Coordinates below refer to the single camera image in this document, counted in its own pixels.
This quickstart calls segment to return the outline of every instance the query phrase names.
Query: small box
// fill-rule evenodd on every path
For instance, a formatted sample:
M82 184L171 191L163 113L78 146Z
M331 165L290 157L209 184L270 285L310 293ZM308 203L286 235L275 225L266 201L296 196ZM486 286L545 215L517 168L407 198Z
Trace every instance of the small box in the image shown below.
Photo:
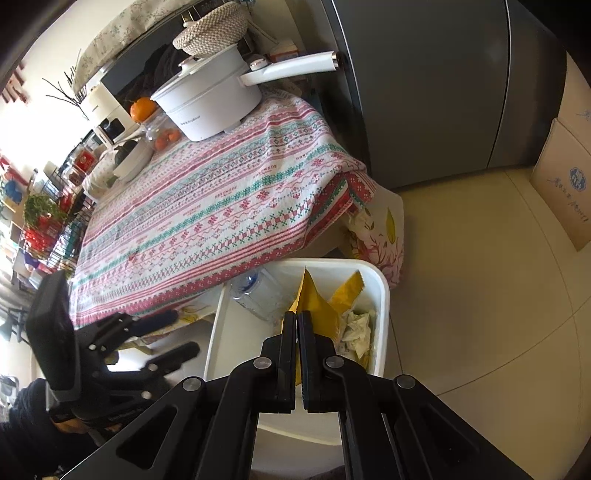
M590 180L591 155L559 119L554 119L530 181L577 250L591 239Z
M588 152L591 152L591 88L567 54L564 93L558 112L558 120Z

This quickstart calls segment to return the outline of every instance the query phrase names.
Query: beige floor tile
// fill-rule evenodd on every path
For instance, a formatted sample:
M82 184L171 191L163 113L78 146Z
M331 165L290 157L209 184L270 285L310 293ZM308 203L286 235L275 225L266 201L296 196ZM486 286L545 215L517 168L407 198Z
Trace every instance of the beige floor tile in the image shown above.
M591 436L591 300L574 314L581 352L581 440Z
M392 329L392 323L389 324L388 346L386 350L386 364L384 366L384 378L395 378L402 373L400 357L398 356L398 346L396 337Z
M402 369L439 394L514 359L572 310L540 227L501 171L402 193L391 317Z
M591 296L591 243L579 252L574 249L552 210L532 187L530 168L507 170L506 173L523 195L548 239L576 311Z
M535 480L558 480L579 442L573 319L506 366L440 397Z

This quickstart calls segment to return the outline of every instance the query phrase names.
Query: screw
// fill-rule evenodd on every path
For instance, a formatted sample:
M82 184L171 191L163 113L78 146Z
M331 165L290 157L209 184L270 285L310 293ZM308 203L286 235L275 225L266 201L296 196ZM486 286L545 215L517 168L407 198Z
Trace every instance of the screw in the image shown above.
M326 359L326 365L331 368L341 368L345 364L343 357L335 355L330 356Z
M183 382L183 388L188 392L194 392L201 388L201 381L198 378L188 378Z
M410 390L417 384L417 381L414 379L414 377L411 377L410 375L399 375L396 377L396 383L400 388Z
M259 358L255 358L253 365L259 370L264 370L265 368L269 368L272 363L273 362L270 358L267 358L266 356L260 356Z

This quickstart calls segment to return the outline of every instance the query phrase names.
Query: table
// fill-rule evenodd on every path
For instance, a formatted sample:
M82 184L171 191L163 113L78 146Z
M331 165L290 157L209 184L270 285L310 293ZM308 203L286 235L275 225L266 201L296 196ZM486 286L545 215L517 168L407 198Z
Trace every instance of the table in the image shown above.
M307 102L266 90L237 129L156 154L100 201L73 280L72 321L184 304L306 246L376 187Z

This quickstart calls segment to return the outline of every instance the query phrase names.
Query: yellow paper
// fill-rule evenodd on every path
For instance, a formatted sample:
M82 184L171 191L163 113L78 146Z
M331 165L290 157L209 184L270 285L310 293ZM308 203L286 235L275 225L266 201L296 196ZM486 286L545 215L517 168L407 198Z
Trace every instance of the yellow paper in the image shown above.
M363 279L357 271L337 288L328 302L318 293L314 280L306 269L290 312L300 313L308 310L312 317L314 333L327 336L335 342L339 337L340 316L352 307L361 290L363 290ZM301 383L299 351L296 352L295 362L295 384L299 385Z
M357 270L345 283L336 289L329 300L330 306L332 306L339 315L344 314L347 310L350 310L353 302L359 297L359 294L364 287L365 285L363 284L361 273Z

